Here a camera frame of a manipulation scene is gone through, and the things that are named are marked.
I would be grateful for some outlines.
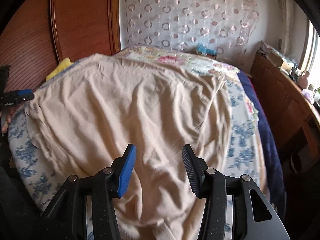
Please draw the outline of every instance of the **floral bedspread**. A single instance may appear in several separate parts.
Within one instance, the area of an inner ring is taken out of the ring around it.
[[[225,75],[228,80],[226,86],[232,106],[232,134],[227,163],[222,173],[233,177],[249,174],[260,188],[265,187],[265,167],[257,130],[257,111],[244,93],[237,76],[239,72],[237,68],[203,56],[142,46],[124,49],[116,57],[175,65],[199,75]],[[77,63],[75,62],[58,76],[63,75]],[[39,89],[45,87],[55,78],[57,76]],[[15,165],[27,190],[38,207],[44,210],[66,178],[59,177],[43,153],[31,143],[23,107],[12,117],[8,140]],[[232,198],[228,196],[227,201],[225,239],[229,240],[232,234]],[[89,210],[87,212],[88,239],[93,239],[90,201],[87,202],[87,210]]]

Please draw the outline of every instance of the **beige sheet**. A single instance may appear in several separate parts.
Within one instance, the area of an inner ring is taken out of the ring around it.
[[[191,192],[182,147],[223,170],[230,137],[225,77],[99,54],[35,93],[26,107],[32,143],[65,178],[94,175],[137,147],[128,192],[115,200],[132,239],[192,239],[204,201]]]

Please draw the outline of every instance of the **pink circle pattern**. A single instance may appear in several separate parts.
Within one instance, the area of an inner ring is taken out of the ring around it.
[[[124,1],[128,45],[188,51],[200,42],[228,58],[245,51],[259,20],[257,0]]]

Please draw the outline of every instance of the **wooden wardrobe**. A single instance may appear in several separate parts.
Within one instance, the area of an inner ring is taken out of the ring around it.
[[[65,57],[120,50],[119,0],[25,0],[0,35],[7,91],[37,88]]]

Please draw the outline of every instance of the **cardboard box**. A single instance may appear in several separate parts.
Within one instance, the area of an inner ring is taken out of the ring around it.
[[[288,73],[290,73],[291,69],[293,68],[293,63],[286,62],[278,54],[276,54],[273,51],[270,52],[270,54],[268,55],[268,58],[271,61],[271,63],[273,63],[273,65],[281,69],[284,69]]]

